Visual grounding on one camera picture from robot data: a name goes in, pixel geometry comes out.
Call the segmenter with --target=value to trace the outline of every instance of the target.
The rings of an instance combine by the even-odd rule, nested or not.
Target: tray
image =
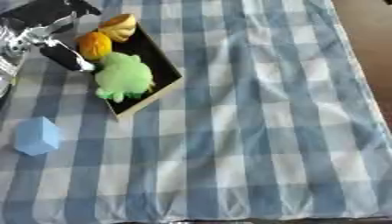
[[[121,44],[114,42],[113,51],[128,55],[139,55],[142,62],[150,67],[156,84],[152,92],[144,93],[140,99],[125,97],[123,102],[120,103],[105,100],[117,118],[136,113],[174,89],[182,81],[182,75],[147,35],[140,24],[136,25],[135,33],[127,42]]]

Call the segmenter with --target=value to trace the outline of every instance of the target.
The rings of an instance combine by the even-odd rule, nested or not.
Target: blue foam block
[[[54,123],[41,116],[21,122],[15,133],[15,149],[35,156],[56,151],[60,145],[60,130]]]

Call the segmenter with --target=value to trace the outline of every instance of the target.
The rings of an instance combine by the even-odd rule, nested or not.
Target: green plush toy
[[[122,102],[124,96],[139,98],[154,86],[151,70],[137,55],[111,52],[101,63],[103,70],[95,75],[99,85],[95,93],[102,99]]]

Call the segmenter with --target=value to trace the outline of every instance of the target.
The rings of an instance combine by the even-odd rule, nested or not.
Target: blue checkered tablecloth
[[[89,2],[102,17],[62,39],[134,13],[185,82],[117,122],[89,75],[34,50],[0,113],[0,223],[392,215],[389,131],[331,1]],[[60,150],[13,150],[35,116]]]

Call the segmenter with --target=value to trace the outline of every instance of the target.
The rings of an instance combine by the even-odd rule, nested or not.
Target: orange fruit
[[[87,60],[99,60],[112,52],[112,41],[105,34],[92,31],[77,38],[79,52]]]

